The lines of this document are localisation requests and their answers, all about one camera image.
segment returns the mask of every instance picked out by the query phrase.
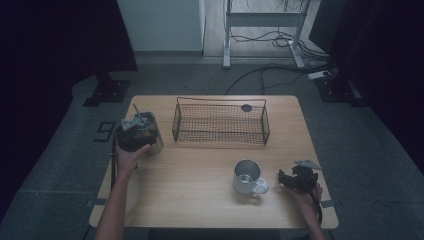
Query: black object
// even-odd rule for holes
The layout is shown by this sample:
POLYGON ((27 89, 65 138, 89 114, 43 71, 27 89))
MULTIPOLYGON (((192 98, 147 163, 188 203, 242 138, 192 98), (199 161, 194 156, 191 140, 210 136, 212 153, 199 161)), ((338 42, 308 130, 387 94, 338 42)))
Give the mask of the black object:
POLYGON ((130 81, 113 80, 105 68, 105 63, 98 59, 93 59, 93 72, 99 84, 93 95, 84 102, 84 107, 97 107, 99 103, 122 103, 127 93, 130 81))
POLYGON ((250 106, 249 104, 244 104, 243 106, 241 106, 241 110, 243 111, 243 112, 250 112, 250 111, 252 111, 252 106, 250 106))
POLYGON ((424 174, 424 1, 405 3, 386 1, 360 52, 363 79, 356 84, 424 174))
POLYGON ((326 0, 321 3, 309 39, 325 50, 339 69, 334 78, 315 82, 324 102, 366 106, 352 76, 361 61, 358 52, 364 48, 383 2, 326 0))
POLYGON ((118 145, 125 151, 135 152, 144 145, 153 145, 159 136, 157 129, 153 127, 153 115, 151 113, 138 113, 134 115, 133 121, 139 120, 128 129, 119 126, 116 130, 118 145))
POLYGON ((312 169, 307 167, 296 166, 293 168, 293 174, 297 174, 297 176, 288 176, 280 169, 278 171, 279 182, 301 193, 308 193, 308 189, 315 189, 318 173, 313 173, 312 169))
POLYGON ((112 176, 110 178, 110 190, 112 191, 113 185, 115 184, 116 180, 116 134, 113 135, 112 140, 112 149, 110 151, 110 157, 112 162, 112 176))
POLYGON ((1 1, 0 109, 7 117, 0 131, 7 140, 0 220, 62 122, 72 86, 95 74, 93 59, 107 72, 137 71, 116 0, 1 1), (25 151, 11 151, 17 146, 25 151))

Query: metal mug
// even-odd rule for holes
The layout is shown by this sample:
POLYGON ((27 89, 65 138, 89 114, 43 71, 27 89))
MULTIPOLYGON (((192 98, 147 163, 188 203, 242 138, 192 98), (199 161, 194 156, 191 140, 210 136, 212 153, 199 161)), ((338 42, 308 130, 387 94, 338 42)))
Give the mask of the metal mug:
POLYGON ((261 178, 259 165, 252 160, 241 160, 234 168, 234 189, 241 194, 265 194, 268 183, 261 178))

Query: wire basket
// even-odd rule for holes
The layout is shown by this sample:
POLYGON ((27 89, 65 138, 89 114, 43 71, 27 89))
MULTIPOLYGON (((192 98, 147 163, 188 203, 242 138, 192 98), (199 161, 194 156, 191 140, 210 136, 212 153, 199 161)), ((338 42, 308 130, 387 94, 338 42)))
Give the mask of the wire basket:
POLYGON ((179 142, 240 142, 266 145, 266 100, 177 98, 172 134, 179 142))

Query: hand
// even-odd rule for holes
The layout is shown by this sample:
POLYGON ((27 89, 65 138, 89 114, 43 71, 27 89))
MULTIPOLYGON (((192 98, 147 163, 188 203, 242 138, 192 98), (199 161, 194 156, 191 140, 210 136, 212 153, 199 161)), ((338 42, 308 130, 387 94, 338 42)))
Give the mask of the hand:
POLYGON ((116 165, 117 165, 117 180, 129 180, 133 170, 137 166, 138 159, 147 151, 151 146, 149 144, 143 146, 135 152, 127 152, 122 150, 119 145, 116 146, 116 165))
MULTIPOLYGON (((293 197, 297 208, 302 214, 303 220, 306 223, 306 227, 309 230, 309 239, 325 239, 324 233, 322 232, 320 223, 317 219, 317 209, 311 195, 309 193, 300 193, 290 188, 287 188, 287 191, 293 197)), ((316 196, 319 202, 321 201, 322 191, 323 189, 319 183, 316 184, 315 189, 312 189, 313 194, 316 196)))
MULTIPOLYGON (((305 220, 317 218, 317 210, 314 201, 312 200, 312 197, 311 195, 309 195, 309 193, 299 193, 290 188, 287 188, 287 190, 293 197, 297 208, 299 209, 305 220)), ((321 202, 322 191, 323 188, 319 185, 319 183, 317 183, 315 189, 312 189, 312 192, 315 194, 319 202, 321 202)))

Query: person's right hand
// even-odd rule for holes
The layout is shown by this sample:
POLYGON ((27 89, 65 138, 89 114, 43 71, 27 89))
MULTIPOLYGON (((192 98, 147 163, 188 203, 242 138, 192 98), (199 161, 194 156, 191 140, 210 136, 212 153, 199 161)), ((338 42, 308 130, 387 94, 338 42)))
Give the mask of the person's right hand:
MULTIPOLYGON (((311 195, 309 193, 300 193, 290 188, 286 189, 293 197, 298 210, 302 214, 303 220, 306 223, 306 227, 309 230, 308 238, 311 240, 325 239, 321 225, 317 219, 317 208, 314 201, 312 200, 311 195)), ((322 191, 323 189, 319 183, 317 183, 315 189, 312 189, 312 192, 315 194, 319 202, 321 202, 322 191)))
MULTIPOLYGON (((317 210, 309 193, 300 193, 296 190, 287 188, 287 191, 293 197, 296 207, 299 209, 300 213, 305 220, 312 218, 317 219, 317 210)), ((322 187, 317 183, 315 189, 312 189, 312 192, 317 197, 318 201, 321 201, 322 187)))

